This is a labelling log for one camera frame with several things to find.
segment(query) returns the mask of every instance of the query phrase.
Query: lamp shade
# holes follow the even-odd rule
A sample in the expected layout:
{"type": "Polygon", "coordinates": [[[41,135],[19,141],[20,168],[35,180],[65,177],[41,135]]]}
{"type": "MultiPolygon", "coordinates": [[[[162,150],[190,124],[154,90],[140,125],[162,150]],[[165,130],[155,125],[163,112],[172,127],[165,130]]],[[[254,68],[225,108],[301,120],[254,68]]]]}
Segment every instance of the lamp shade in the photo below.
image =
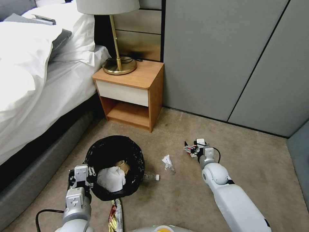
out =
{"type": "Polygon", "coordinates": [[[138,0],[76,0],[77,10],[90,15],[113,15],[139,9],[138,0]]]}

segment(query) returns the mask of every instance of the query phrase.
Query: table lamp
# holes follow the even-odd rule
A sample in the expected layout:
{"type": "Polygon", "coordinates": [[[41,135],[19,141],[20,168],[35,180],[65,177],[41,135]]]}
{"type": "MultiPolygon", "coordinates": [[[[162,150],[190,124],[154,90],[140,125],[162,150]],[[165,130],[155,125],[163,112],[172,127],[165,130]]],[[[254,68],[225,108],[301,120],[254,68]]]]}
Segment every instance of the table lamp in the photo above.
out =
{"type": "Polygon", "coordinates": [[[84,14],[91,15],[109,15],[112,25],[116,49],[116,62],[114,59],[108,59],[103,64],[103,70],[112,75],[127,74],[136,69],[136,61],[130,57],[120,57],[117,45],[117,36],[114,24],[114,14],[131,12],[139,9],[138,0],[76,0],[77,10],[84,14]]]}

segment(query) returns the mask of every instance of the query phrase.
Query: white bed sheet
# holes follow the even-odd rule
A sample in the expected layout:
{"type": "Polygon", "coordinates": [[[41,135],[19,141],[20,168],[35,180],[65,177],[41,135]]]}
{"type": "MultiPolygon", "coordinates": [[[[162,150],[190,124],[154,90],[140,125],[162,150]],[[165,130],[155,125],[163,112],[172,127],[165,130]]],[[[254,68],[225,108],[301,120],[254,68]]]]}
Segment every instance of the white bed sheet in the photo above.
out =
{"type": "Polygon", "coordinates": [[[0,165],[47,131],[62,115],[89,99],[96,92],[92,75],[107,58],[107,48],[96,46],[94,67],[83,62],[51,62],[39,100],[18,129],[6,138],[6,144],[0,147],[0,165]]]}

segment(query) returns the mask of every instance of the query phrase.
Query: plastic bottle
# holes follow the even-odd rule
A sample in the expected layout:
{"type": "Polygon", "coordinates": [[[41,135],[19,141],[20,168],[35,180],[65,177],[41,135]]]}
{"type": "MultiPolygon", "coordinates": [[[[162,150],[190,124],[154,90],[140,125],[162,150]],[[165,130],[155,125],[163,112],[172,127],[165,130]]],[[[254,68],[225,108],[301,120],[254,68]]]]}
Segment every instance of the plastic bottle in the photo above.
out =
{"type": "Polygon", "coordinates": [[[151,172],[145,171],[143,181],[145,182],[149,182],[153,180],[158,181],[159,179],[160,179],[160,176],[158,174],[153,174],[151,172]]]}

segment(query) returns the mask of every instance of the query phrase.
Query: wooden nightstand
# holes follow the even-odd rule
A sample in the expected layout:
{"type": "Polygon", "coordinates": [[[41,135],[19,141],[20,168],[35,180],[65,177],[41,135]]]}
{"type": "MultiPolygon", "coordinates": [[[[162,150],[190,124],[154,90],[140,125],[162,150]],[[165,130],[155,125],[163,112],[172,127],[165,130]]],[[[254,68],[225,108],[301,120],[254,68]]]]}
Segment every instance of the wooden nightstand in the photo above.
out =
{"type": "Polygon", "coordinates": [[[163,63],[143,61],[125,75],[97,71],[92,78],[106,119],[152,132],[162,108],[163,68],[163,63]]]}

